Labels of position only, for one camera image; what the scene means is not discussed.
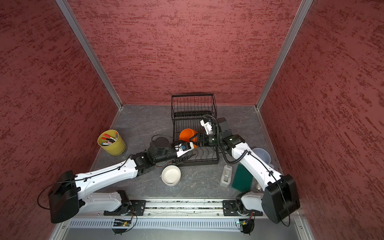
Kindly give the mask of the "orange plastic bowl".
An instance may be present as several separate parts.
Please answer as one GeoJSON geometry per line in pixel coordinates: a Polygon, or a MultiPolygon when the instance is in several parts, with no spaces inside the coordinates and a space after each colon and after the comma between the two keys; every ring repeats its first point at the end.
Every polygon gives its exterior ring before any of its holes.
{"type": "Polygon", "coordinates": [[[185,141],[185,142],[191,142],[195,145],[195,148],[197,148],[196,143],[198,139],[197,139],[197,132],[195,130],[185,129],[181,131],[179,140],[185,141]]]}

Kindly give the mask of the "white ceramic bowl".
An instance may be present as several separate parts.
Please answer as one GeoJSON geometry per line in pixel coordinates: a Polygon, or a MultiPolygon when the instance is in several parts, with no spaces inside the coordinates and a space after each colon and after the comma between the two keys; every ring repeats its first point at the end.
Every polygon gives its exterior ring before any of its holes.
{"type": "Polygon", "coordinates": [[[181,170],[177,166],[167,166],[162,171],[161,179],[167,186],[173,187],[181,180],[181,170]]]}

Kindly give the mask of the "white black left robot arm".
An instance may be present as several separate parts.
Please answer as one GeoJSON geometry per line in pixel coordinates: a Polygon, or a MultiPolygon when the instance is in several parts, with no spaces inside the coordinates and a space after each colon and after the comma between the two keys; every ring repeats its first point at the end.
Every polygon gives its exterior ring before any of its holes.
{"type": "Polygon", "coordinates": [[[196,146],[192,142],[177,141],[174,144],[166,138],[151,141],[150,148],[129,157],[121,163],[103,169],[74,174],[67,171],[47,188],[51,223],[58,224],[71,219],[86,206],[86,197],[115,183],[134,179],[155,168],[158,163],[179,164],[188,160],[196,146]]]}

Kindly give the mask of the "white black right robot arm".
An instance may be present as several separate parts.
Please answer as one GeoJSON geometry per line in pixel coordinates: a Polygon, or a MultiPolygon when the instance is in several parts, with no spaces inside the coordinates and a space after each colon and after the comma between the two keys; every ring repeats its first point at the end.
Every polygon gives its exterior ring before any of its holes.
{"type": "Polygon", "coordinates": [[[297,184],[291,175],[282,175],[256,155],[239,135],[195,134],[189,138],[197,146],[218,147],[228,164],[240,163],[262,187],[263,196],[249,192],[240,201],[247,210],[263,212],[278,224],[301,207],[297,184]]]}

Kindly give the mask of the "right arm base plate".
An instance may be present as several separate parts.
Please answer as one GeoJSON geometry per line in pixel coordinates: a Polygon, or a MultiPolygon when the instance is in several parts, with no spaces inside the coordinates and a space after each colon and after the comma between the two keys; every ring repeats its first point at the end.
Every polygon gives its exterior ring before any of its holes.
{"type": "Polygon", "coordinates": [[[247,210],[240,200],[224,200],[223,212],[224,216],[242,216],[242,217],[261,217],[263,213],[256,210],[247,210]]]}

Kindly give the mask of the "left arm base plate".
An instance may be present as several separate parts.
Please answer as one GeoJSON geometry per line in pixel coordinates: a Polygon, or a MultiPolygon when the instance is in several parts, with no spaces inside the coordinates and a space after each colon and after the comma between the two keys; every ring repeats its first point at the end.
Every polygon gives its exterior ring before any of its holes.
{"type": "Polygon", "coordinates": [[[104,211],[104,216],[143,216],[146,200],[132,200],[122,203],[116,210],[104,211]]]}

